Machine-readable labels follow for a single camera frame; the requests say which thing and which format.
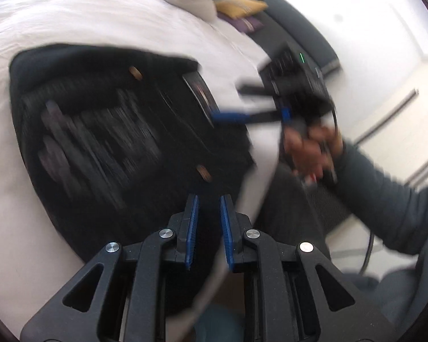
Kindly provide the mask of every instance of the black backpack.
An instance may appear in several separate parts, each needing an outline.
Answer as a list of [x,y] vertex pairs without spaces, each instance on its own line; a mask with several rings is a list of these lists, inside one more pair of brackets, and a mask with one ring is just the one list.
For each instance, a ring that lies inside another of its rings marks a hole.
[[200,198],[192,271],[173,280],[190,306],[221,239],[219,197],[235,201],[253,165],[247,129],[213,127],[182,76],[196,61],[54,44],[12,61],[19,149],[53,225],[88,261],[106,243],[141,242]]

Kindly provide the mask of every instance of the gray headboard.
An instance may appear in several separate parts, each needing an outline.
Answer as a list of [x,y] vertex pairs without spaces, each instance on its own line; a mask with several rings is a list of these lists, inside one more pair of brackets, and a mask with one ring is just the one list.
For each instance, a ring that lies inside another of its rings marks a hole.
[[292,49],[304,54],[311,68],[318,67],[324,75],[339,68],[336,52],[322,34],[292,5],[285,0],[262,0],[268,9],[258,13],[265,28],[250,34],[265,52],[272,56],[288,43]]

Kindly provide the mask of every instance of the black cable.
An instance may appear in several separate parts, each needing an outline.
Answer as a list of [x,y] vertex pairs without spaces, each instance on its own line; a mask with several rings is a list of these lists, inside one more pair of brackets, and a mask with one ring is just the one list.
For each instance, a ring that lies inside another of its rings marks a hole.
[[338,119],[336,118],[336,111],[333,109],[331,114],[333,115],[334,132],[338,135]]
[[371,259],[373,246],[374,246],[374,233],[369,232],[369,242],[368,242],[368,249],[366,250],[365,260],[363,261],[362,268],[358,272],[360,275],[364,275],[366,268],[369,265],[369,260]]

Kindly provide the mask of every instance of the white duvet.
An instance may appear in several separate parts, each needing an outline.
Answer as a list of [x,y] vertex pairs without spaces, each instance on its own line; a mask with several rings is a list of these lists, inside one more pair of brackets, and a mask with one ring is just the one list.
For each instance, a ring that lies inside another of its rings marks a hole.
[[[55,231],[24,168],[9,106],[10,60],[55,42],[109,44],[191,56],[221,108],[256,107],[238,97],[240,78],[257,78],[265,53],[227,23],[208,25],[162,0],[0,0],[0,318],[18,336],[23,325],[82,266]],[[254,219],[277,161],[278,124],[249,128],[257,164],[237,210]],[[168,321],[175,341],[205,307],[226,273],[223,256],[191,311]]]

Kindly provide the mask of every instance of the metal screw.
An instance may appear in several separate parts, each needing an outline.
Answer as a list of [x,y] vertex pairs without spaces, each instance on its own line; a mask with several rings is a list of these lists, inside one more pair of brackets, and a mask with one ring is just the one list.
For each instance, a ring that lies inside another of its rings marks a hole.
[[171,229],[162,229],[160,230],[160,233],[158,233],[158,235],[160,235],[160,238],[171,238],[173,236],[173,230]]
[[111,242],[106,244],[106,252],[109,252],[109,253],[117,252],[119,251],[119,248],[120,248],[119,243],[116,243],[116,242]]
[[260,232],[255,229],[249,229],[245,232],[245,235],[250,239],[257,239],[260,236]]
[[302,242],[300,244],[300,250],[302,250],[303,252],[309,253],[314,250],[314,246],[309,242]]

